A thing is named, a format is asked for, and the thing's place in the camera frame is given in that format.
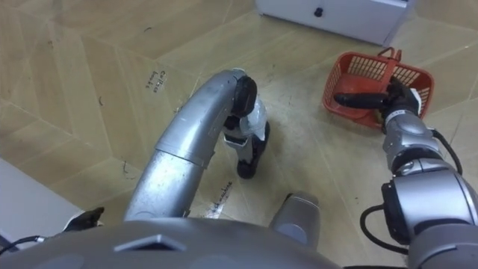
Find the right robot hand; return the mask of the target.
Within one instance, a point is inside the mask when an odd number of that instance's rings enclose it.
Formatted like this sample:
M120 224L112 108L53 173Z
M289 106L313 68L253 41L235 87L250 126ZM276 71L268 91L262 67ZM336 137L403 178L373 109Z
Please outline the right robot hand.
M383 126L399 114L419 117L421 112L421 97L416 89L395 77L390 78L384 93L336 93L334 100L344 107L378 111Z

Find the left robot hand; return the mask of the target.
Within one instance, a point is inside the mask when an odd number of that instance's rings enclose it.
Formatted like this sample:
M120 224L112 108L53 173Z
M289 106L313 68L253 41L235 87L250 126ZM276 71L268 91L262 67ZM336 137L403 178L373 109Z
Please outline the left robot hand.
M89 211L83 211L80 214L72 217L65 225L63 231L76 232L102 226L103 223L100 221L100 218L104 212L104 207L97 207Z

